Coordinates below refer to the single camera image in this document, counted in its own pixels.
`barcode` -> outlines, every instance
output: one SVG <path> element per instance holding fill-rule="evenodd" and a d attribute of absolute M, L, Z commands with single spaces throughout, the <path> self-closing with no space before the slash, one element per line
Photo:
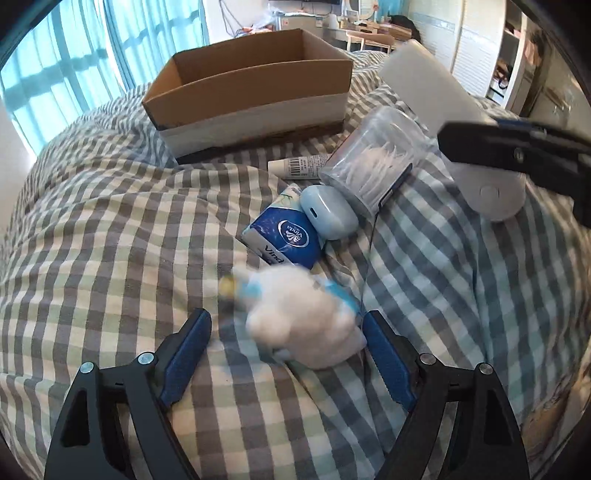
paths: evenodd
<path fill-rule="evenodd" d="M 301 175 L 300 159 L 294 158 L 289 162 L 290 176 L 299 177 Z"/>

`black clamp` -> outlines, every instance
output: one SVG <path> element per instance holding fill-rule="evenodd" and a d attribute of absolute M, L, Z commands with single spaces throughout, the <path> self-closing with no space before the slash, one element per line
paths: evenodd
<path fill-rule="evenodd" d="M 538 186 L 574 200 L 578 223 L 591 228 L 591 142 L 524 120 L 497 125 L 449 122 L 437 134 L 452 162 L 527 174 Z"/>
<path fill-rule="evenodd" d="M 83 364 L 53 432 L 44 479 L 135 480 L 117 411 L 126 404 L 152 477 L 199 480 L 166 412 L 183 396 L 211 331 L 210 315 L 197 309 L 155 353 L 121 367 Z"/>
<path fill-rule="evenodd" d="M 379 312 L 365 316 L 363 332 L 390 395 L 408 411 L 376 480 L 423 477 L 449 402 L 458 406 L 440 480 L 529 479 L 517 421 L 489 364 L 466 370 L 419 355 Z"/>

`clear plastic jar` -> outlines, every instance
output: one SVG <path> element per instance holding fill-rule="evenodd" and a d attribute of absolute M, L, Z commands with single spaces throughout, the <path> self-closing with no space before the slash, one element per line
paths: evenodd
<path fill-rule="evenodd" d="M 373 219 L 395 182 L 428 148 L 427 137 L 408 115 L 377 107 L 333 153 L 320 180 L 338 189 L 357 214 Z"/>

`blue gripper pad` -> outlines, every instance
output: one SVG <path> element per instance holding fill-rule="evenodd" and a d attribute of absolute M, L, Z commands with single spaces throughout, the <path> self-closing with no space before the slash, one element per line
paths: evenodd
<path fill-rule="evenodd" d="M 368 342 L 369 353 L 382 375 L 390 396 L 406 411 L 412 411 L 417 397 L 411 389 L 411 375 L 406 364 L 371 313 L 363 318 L 362 329 Z"/>
<path fill-rule="evenodd" d="M 164 373 L 164 388 L 160 400 L 166 408 L 178 402 L 184 394 L 212 335 L 212 318 L 201 310 L 199 318 L 188 332 Z"/>

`curtain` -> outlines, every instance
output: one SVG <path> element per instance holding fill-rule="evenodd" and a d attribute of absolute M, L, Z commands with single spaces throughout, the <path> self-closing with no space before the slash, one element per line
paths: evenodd
<path fill-rule="evenodd" d="M 378 18 L 386 15 L 398 15 L 402 10 L 402 0 L 380 0 Z"/>
<path fill-rule="evenodd" d="M 202 0 L 105 0 L 126 88 L 151 82 L 176 52 L 209 44 Z"/>
<path fill-rule="evenodd" d="M 0 93 L 35 153 L 84 112 L 209 43 L 202 0 L 63 0 L 14 51 Z"/>
<path fill-rule="evenodd" d="M 82 113 L 122 93 L 93 0 L 63 0 L 21 41 L 0 92 L 35 153 Z"/>

